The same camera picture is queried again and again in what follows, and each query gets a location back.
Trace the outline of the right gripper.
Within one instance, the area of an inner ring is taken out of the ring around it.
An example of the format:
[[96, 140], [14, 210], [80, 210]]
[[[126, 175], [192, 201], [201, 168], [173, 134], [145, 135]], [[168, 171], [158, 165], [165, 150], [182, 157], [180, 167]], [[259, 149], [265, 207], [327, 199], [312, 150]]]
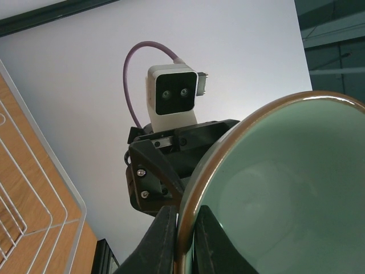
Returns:
[[135, 209], [156, 216], [164, 206], [180, 209], [183, 180], [237, 120], [211, 121], [162, 132], [131, 127], [124, 155]]

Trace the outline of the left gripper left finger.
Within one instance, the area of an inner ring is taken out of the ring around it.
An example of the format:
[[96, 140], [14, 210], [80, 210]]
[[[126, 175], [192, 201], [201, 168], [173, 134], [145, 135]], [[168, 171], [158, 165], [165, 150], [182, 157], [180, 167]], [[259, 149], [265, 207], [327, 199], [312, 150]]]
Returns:
[[137, 248], [116, 273], [172, 273], [176, 241], [175, 206], [163, 206]]

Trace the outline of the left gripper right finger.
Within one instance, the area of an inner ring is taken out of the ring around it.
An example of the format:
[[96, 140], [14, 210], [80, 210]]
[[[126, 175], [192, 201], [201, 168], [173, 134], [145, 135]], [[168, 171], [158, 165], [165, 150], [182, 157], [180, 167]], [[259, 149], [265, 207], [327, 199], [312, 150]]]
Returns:
[[201, 206], [194, 225], [193, 272], [259, 274], [236, 250], [207, 205]]

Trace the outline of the green ceramic bowl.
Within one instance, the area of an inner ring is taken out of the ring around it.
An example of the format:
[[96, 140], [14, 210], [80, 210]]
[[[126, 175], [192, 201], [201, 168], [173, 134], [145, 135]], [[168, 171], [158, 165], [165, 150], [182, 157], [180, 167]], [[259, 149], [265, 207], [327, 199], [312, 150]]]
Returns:
[[175, 273], [193, 271], [201, 206], [259, 273], [363, 273], [364, 104], [300, 92], [219, 138], [182, 198]]

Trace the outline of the white wire dish rack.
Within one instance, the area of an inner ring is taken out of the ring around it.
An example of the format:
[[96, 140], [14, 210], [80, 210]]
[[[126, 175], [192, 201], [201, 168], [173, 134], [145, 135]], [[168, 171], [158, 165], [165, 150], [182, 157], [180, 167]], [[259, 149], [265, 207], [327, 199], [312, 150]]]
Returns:
[[86, 206], [1, 67], [1, 272], [89, 273]]

